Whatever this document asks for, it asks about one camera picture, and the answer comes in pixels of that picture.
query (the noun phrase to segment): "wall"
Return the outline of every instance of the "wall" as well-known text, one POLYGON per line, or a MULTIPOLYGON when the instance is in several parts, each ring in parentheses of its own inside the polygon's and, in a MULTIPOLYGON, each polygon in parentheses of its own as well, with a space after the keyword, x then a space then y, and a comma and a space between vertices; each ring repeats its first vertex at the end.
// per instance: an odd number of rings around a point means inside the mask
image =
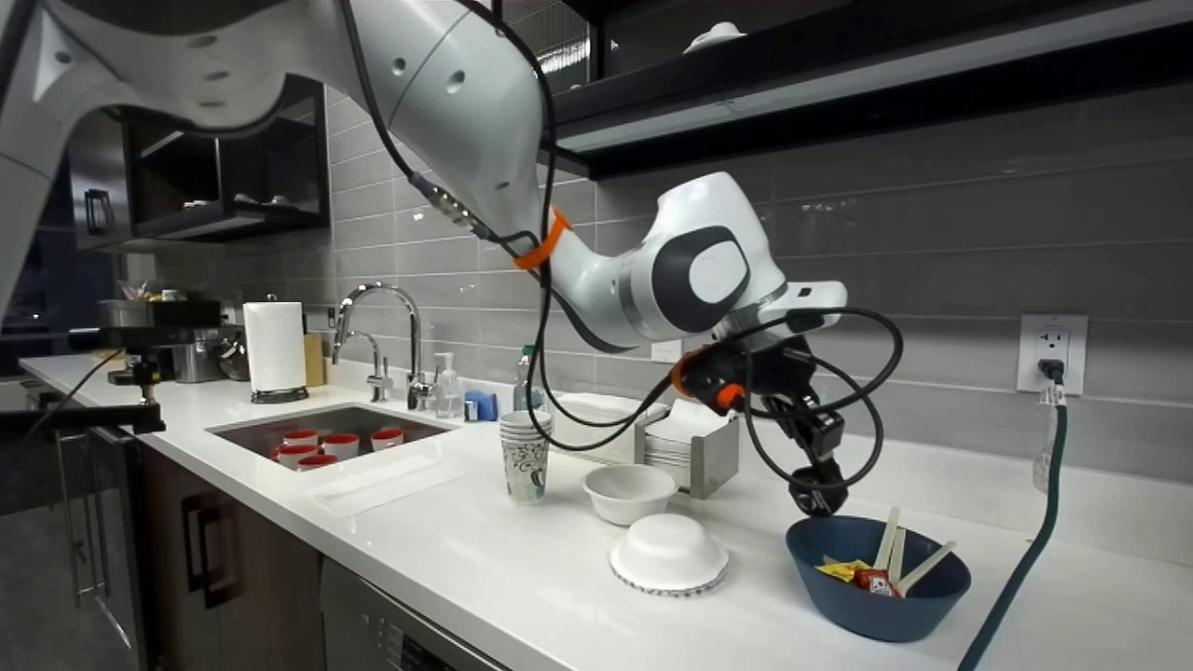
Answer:
MULTIPOLYGON (((333 233, 189 249, 160 257, 160 271, 313 310, 358 281, 400 281, 433 349, 455 349, 467 378, 512 382, 536 289, 429 213, 336 92, 327 153, 333 233)), ((907 362, 881 392, 892 436, 1034 454, 1049 415, 1013 395, 1017 318, 1090 312, 1069 458, 1193 481, 1193 85, 609 184, 558 174, 556 203, 598 249, 618 252, 645 235, 660 192, 711 168, 741 179, 792 276, 845 281, 854 306, 907 330, 907 362)), ((372 300, 358 326, 406 366, 395 303, 372 300)), ((643 395, 665 372, 645 349, 592 353, 558 312, 547 342, 558 389, 643 395)), ((818 333, 814 347, 858 378, 887 353, 865 326, 818 333)))

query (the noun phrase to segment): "white countertop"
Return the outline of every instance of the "white countertop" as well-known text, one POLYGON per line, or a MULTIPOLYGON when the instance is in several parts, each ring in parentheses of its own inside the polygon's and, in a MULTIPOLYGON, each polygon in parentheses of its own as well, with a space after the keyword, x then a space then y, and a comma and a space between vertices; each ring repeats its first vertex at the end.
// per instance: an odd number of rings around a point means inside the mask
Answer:
MULTIPOLYGON (((80 353, 23 366, 70 389, 95 362, 80 353)), ((113 408, 137 404, 137 392, 98 378, 80 400, 113 408)), ((502 492, 497 424, 461 424, 313 472, 210 431, 361 404, 361 385, 316 389, 283 408, 255 408, 245 385, 160 385, 158 400, 169 429, 144 436, 149 449, 520 671, 956 668, 1044 507, 1030 489, 1030 461, 887 444, 845 511, 887 518, 897 502, 907 526, 960 541, 972 588, 932 639, 881 646, 818 615, 783 543, 802 515, 746 449, 728 489, 706 502, 676 502, 728 543, 730 573, 706 598, 669 602, 635 594, 609 569, 621 531, 592 518, 580 492, 598 461, 552 453, 547 499, 520 507, 502 492)), ((986 668, 1191 668, 1191 515, 1187 485, 1065 470, 1064 531, 986 668)))

